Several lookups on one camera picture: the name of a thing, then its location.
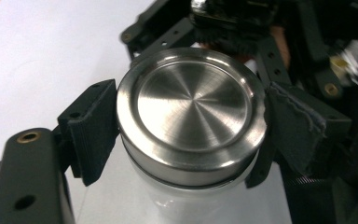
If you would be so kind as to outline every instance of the round metal cap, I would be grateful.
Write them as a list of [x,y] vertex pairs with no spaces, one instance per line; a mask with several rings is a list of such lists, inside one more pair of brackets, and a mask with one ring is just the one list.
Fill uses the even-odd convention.
[[207,49],[168,49],[121,81],[117,117],[124,146],[148,175],[181,188],[239,176],[267,129],[255,75]]

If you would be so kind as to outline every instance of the brushed metal surface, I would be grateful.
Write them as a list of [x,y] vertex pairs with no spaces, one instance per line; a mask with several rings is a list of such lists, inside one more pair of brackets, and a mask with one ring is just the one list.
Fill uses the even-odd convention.
[[207,49],[168,49],[136,66],[117,92],[131,158],[181,188],[210,188],[243,173],[264,139],[264,90],[243,64]]

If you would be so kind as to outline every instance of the brass screw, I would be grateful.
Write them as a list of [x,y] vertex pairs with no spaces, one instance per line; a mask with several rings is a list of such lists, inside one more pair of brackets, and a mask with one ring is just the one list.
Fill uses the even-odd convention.
[[36,141],[40,138],[40,133],[38,132],[29,132],[22,134],[19,138],[17,138],[17,142],[21,144],[30,143]]
[[324,90],[331,96],[335,96],[338,94],[338,89],[333,83],[327,83],[324,86]]
[[123,40],[124,40],[124,41],[129,41],[129,40],[131,40],[131,38],[132,38],[132,36],[131,36],[131,34],[129,34],[129,33],[125,33],[125,34],[123,35]]

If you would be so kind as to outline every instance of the white surface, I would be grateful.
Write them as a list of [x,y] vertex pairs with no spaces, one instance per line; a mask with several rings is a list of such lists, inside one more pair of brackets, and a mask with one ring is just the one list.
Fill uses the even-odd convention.
[[[120,32],[144,1],[0,0],[0,159],[6,140],[56,118],[88,86],[129,68]],[[261,187],[233,191],[226,210],[206,223],[289,223],[278,168]],[[170,223],[153,205],[117,140],[101,179],[89,188],[68,172],[78,223]],[[240,209],[236,216],[230,213]]]

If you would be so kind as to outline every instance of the stainless steel lid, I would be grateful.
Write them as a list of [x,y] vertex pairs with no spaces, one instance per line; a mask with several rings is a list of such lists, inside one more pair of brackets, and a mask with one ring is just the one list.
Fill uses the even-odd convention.
[[117,117],[134,162],[157,180],[210,188],[239,176],[266,132],[255,75],[207,49],[168,49],[121,81]]

